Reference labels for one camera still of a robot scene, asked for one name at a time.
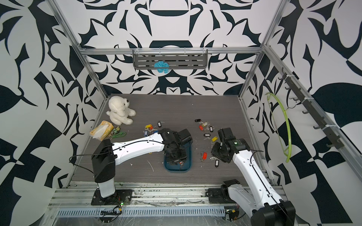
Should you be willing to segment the teal storage box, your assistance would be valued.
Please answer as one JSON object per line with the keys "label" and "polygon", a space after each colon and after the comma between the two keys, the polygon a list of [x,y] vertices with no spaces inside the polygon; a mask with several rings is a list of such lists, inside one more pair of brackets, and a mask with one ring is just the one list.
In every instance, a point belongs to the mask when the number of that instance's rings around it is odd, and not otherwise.
{"label": "teal storage box", "polygon": [[186,160],[182,163],[167,163],[164,161],[164,168],[170,173],[186,173],[192,166],[192,144],[188,143],[184,146],[186,149]]}

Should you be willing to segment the green tag key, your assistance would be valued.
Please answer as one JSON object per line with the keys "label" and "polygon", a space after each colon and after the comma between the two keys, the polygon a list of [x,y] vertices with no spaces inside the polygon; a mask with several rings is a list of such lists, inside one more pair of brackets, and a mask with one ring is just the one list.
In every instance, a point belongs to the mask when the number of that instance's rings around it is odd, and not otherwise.
{"label": "green tag key", "polygon": [[126,136],[126,134],[127,134],[126,132],[121,131],[120,127],[116,127],[111,131],[108,137],[110,139],[113,139],[113,138],[124,137]]}

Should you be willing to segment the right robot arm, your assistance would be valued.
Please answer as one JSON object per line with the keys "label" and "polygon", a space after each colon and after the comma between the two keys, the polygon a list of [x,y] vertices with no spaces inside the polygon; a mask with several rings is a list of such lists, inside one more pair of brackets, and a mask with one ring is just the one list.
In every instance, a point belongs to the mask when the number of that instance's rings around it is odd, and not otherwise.
{"label": "right robot arm", "polygon": [[223,163],[233,162],[244,176],[250,192],[237,181],[226,181],[222,186],[224,198],[234,201],[250,217],[253,226],[293,226],[296,210],[290,201],[284,201],[270,185],[257,165],[252,150],[242,138],[236,138],[231,128],[218,131],[220,138],[211,154]]}

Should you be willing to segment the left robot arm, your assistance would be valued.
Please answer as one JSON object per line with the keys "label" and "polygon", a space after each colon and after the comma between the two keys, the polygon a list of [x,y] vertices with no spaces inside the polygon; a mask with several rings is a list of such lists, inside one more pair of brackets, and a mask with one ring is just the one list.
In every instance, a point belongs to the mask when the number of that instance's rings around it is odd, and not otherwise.
{"label": "left robot arm", "polygon": [[193,140],[187,129],[176,132],[164,128],[147,137],[126,141],[101,141],[91,156],[94,181],[102,199],[116,194],[116,166],[133,158],[154,152],[164,154],[164,162],[180,163],[187,160],[187,151]]}

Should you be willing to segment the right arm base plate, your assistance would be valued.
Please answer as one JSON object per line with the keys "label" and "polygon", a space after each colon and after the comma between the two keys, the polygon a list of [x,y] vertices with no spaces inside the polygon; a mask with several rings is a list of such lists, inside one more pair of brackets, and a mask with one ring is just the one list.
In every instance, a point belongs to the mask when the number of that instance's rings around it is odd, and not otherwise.
{"label": "right arm base plate", "polygon": [[221,188],[209,188],[206,191],[206,197],[208,197],[209,202],[213,204],[241,204],[248,199],[248,195],[248,192],[246,192],[241,186],[237,185],[222,185]]}

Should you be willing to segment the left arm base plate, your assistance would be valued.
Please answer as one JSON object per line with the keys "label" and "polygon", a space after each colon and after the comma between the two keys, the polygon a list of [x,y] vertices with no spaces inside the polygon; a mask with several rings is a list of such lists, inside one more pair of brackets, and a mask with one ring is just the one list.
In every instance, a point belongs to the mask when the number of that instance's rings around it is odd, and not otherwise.
{"label": "left arm base plate", "polygon": [[103,198],[100,194],[100,189],[97,188],[92,197],[92,206],[103,206],[103,205],[128,205],[132,200],[133,190],[116,190],[115,193],[107,198]]}

